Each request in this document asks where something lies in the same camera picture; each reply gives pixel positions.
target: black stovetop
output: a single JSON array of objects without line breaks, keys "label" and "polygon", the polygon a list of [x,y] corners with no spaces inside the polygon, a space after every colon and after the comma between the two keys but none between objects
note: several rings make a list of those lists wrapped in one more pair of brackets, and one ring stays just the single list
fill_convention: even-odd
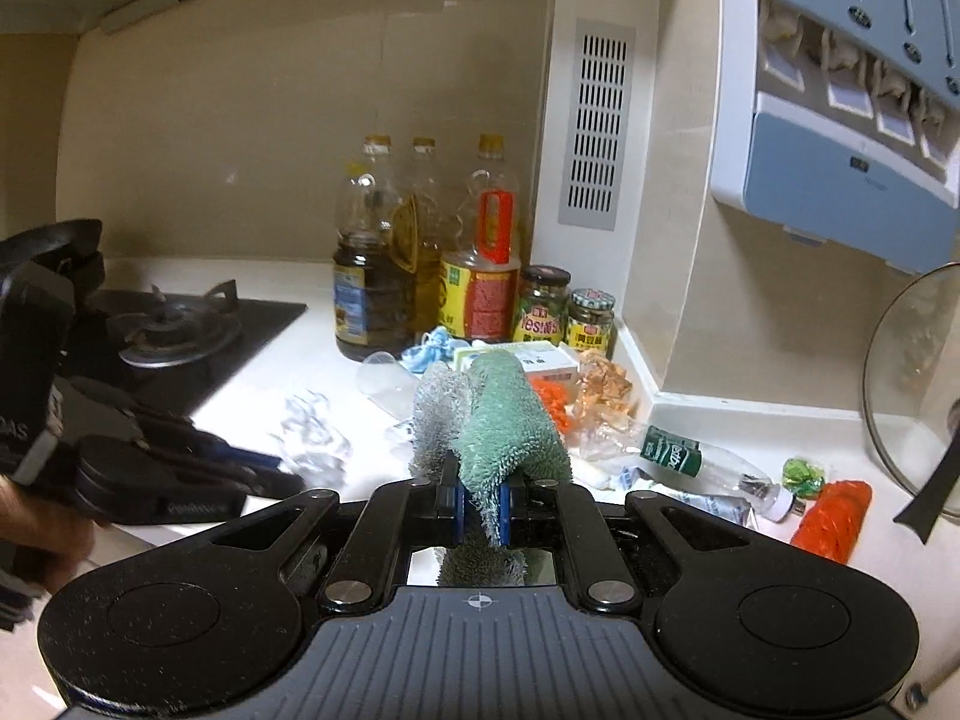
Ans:
[{"label": "black stovetop", "polygon": [[302,303],[243,299],[239,303],[240,337],[226,348],[185,365],[137,368],[120,359],[106,321],[117,314],[149,311],[155,300],[150,293],[98,290],[70,329],[61,375],[88,376],[155,409],[190,415],[306,310]]}]

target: stove burner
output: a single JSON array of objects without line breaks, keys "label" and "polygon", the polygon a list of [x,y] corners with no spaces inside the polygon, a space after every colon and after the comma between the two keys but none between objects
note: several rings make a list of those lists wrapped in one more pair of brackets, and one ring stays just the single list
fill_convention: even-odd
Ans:
[{"label": "stove burner", "polygon": [[154,307],[107,320],[122,340],[120,357],[134,367],[171,367],[208,357],[240,335],[237,285],[218,284],[201,298],[168,299],[156,286]]}]

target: wall vent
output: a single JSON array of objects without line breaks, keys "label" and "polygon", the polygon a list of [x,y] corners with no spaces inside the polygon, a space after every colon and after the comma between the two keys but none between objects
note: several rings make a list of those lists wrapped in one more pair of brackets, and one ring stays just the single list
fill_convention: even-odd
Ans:
[{"label": "wall vent", "polygon": [[637,30],[577,20],[560,224],[613,230]]}]

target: countertop backsplash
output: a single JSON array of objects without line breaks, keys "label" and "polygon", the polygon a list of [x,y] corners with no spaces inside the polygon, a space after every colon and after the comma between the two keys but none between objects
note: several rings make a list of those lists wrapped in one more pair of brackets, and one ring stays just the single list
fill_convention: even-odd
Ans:
[{"label": "countertop backsplash", "polygon": [[365,135],[437,141],[454,187],[500,132],[529,197],[549,0],[193,0],[80,39],[56,214],[110,255],[328,259]]}]

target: jar lid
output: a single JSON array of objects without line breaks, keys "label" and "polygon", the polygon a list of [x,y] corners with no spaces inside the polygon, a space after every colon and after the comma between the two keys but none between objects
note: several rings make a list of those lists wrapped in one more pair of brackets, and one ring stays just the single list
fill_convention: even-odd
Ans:
[{"label": "jar lid", "polygon": [[600,292],[600,290],[573,290],[570,293],[570,299],[578,306],[583,306],[591,311],[609,311],[616,304],[616,298],[613,295]]},{"label": "jar lid", "polygon": [[520,270],[520,278],[536,281],[546,287],[565,287],[570,283],[570,274],[563,268],[552,265],[528,265]]}]

